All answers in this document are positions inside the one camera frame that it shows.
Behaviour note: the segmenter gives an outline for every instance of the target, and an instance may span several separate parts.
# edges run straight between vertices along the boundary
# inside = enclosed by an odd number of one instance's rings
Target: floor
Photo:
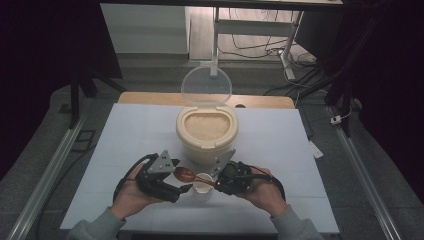
[[[188,60],[181,56],[120,54],[118,59],[124,79],[116,81],[127,89],[179,92],[181,80],[192,68],[199,65],[203,57]],[[298,86],[284,79],[282,66],[278,61],[228,60],[220,62],[219,67],[230,76],[234,94],[264,95],[268,90],[278,87],[268,94],[288,95],[293,98],[302,116],[308,137],[324,153],[322,158],[316,160],[316,164],[340,229],[339,235],[326,235],[325,238],[386,239],[336,130],[329,123],[330,115],[323,102],[327,89],[298,100],[296,98]],[[309,70],[296,68],[294,71],[296,76],[304,76]],[[321,76],[316,75],[313,80],[320,79]],[[119,93],[109,86],[97,80],[95,83],[99,94],[91,99],[91,108],[82,127],[82,134],[73,144],[59,173],[58,179],[62,180],[56,183],[57,187],[49,196],[48,204],[34,221],[26,239],[65,239],[66,231],[59,229],[60,223],[90,161],[91,147],[98,141],[108,114],[119,97]],[[0,239],[6,239],[9,235],[66,133],[70,123],[69,104],[69,87],[59,89],[52,94],[50,109],[44,121],[14,167],[0,182]],[[337,106],[333,108],[333,111],[338,111]],[[354,107],[349,116],[352,139],[378,192],[386,203],[402,239],[424,239],[422,203],[384,150],[363,128],[358,119],[359,111],[359,108]],[[91,141],[84,141],[87,136]],[[162,236],[160,239],[168,238],[174,239],[174,236]]]

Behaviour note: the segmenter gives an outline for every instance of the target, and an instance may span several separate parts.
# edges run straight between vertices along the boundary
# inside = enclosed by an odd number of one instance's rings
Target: small cup
[[[199,173],[197,176],[213,182],[213,178],[209,174]],[[213,186],[209,184],[195,181],[193,182],[193,189],[193,198],[198,201],[205,202],[212,197]]]

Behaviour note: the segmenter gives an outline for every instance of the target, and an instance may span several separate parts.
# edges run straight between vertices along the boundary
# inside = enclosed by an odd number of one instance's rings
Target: toilet lid
[[[231,97],[231,80],[218,68],[211,76],[211,67],[200,66],[191,70],[181,84],[184,99],[193,106],[224,105]]]

